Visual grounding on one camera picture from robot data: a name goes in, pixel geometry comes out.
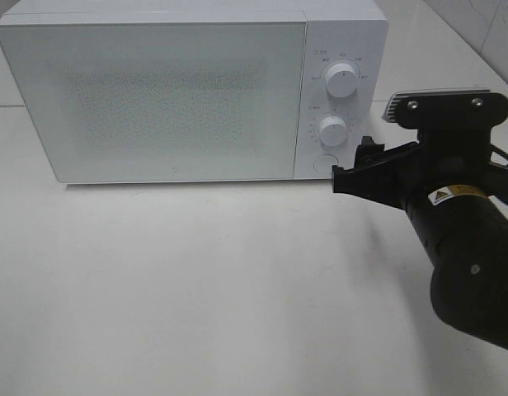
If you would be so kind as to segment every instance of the warning label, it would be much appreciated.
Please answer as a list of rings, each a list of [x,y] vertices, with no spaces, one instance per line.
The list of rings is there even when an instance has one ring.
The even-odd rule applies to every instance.
[[[466,184],[454,184],[452,186],[445,186],[432,191],[428,195],[428,199],[433,206],[455,198],[456,196],[481,196],[487,198],[487,196],[479,188],[474,186],[468,186]]]

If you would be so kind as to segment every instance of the bolt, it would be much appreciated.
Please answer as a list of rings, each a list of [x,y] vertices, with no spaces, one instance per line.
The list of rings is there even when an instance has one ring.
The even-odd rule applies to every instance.
[[[479,97],[474,97],[472,101],[470,102],[472,107],[479,109],[481,106],[483,106],[483,99],[480,99]]]
[[[474,264],[473,266],[470,267],[470,273],[472,275],[479,274],[479,271],[481,271],[481,270],[482,270],[482,268],[478,264]]]
[[[419,102],[418,101],[409,101],[408,102],[408,110],[409,111],[417,110],[417,107],[419,107]]]

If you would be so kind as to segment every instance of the microwave door window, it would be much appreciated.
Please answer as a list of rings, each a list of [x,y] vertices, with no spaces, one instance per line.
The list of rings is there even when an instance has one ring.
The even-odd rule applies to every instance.
[[[62,182],[294,174],[303,23],[10,27],[6,56]]]

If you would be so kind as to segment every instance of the white table surface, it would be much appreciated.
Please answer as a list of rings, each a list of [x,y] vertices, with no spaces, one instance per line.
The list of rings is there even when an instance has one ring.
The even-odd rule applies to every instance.
[[[410,139],[383,106],[370,133]],[[0,396],[508,395],[431,271],[403,212],[326,181],[60,185],[0,108]]]

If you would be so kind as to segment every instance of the white microwave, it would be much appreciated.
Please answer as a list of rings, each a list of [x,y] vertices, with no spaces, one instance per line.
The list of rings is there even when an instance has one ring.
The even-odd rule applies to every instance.
[[[0,45],[59,182],[321,179],[387,29],[372,0],[21,0]]]

